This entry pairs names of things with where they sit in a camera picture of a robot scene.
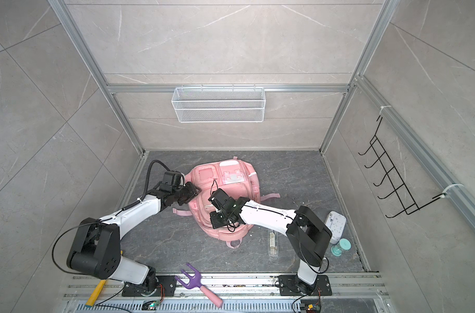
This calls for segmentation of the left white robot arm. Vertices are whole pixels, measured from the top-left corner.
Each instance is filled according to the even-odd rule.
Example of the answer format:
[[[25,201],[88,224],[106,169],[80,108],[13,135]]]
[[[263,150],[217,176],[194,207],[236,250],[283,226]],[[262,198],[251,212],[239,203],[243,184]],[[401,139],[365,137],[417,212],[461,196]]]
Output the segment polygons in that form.
[[[132,204],[100,219],[83,220],[71,245],[67,267],[100,280],[119,280],[145,290],[154,289],[155,268],[124,257],[121,240],[144,220],[175,203],[189,203],[200,192],[182,173],[167,171],[152,189],[145,186],[141,197]]]

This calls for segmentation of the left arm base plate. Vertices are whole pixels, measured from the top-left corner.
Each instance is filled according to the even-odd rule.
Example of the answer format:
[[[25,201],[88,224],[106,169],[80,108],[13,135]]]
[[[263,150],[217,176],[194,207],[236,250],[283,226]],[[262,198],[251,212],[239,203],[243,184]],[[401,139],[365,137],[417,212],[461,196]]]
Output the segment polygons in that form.
[[[149,276],[143,284],[127,282],[123,297],[173,297],[177,286],[174,275]]]

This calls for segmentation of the pink school backpack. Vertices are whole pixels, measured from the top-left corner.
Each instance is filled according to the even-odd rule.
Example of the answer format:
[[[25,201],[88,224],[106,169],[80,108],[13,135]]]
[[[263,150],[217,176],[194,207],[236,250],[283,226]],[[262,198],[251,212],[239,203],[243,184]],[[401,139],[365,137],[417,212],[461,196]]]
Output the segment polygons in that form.
[[[221,188],[235,200],[245,197],[257,203],[280,196],[276,193],[262,196],[259,179],[252,164],[236,157],[196,166],[186,174],[185,180],[192,182],[201,189],[201,192],[189,202],[187,211],[173,209],[173,213],[179,216],[193,216],[208,236],[224,241],[231,249],[239,248],[242,239],[252,226],[249,224],[238,226],[233,232],[225,227],[214,229],[210,221],[210,213],[215,211],[215,207],[209,201],[212,193]]]

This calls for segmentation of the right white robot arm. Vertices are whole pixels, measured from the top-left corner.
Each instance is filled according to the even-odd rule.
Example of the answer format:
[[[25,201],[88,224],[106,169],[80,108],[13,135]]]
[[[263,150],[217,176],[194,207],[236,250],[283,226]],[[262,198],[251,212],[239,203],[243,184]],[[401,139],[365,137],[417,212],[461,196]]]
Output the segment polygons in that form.
[[[216,209],[210,213],[215,229],[253,225],[286,236],[300,259],[299,285],[314,287],[318,276],[323,274],[323,259],[333,234],[310,208],[301,206],[294,210],[265,206],[245,197],[234,199],[223,189],[213,192],[209,202]]]

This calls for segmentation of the clear plastic pen box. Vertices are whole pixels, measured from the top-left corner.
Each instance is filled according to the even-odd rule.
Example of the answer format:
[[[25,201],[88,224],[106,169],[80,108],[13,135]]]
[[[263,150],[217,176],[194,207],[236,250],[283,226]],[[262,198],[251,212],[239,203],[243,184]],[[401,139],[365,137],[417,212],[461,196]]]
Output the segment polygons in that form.
[[[268,236],[268,255],[270,258],[277,259],[279,257],[279,235],[270,230]]]

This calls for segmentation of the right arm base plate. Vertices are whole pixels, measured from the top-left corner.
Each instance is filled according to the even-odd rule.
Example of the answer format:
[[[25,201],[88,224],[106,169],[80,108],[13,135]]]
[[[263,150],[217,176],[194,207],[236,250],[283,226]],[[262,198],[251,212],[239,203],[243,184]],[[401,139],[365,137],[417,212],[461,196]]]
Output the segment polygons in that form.
[[[314,284],[302,281],[297,275],[280,275],[274,284],[281,296],[332,296],[331,283],[326,275],[318,275]]]

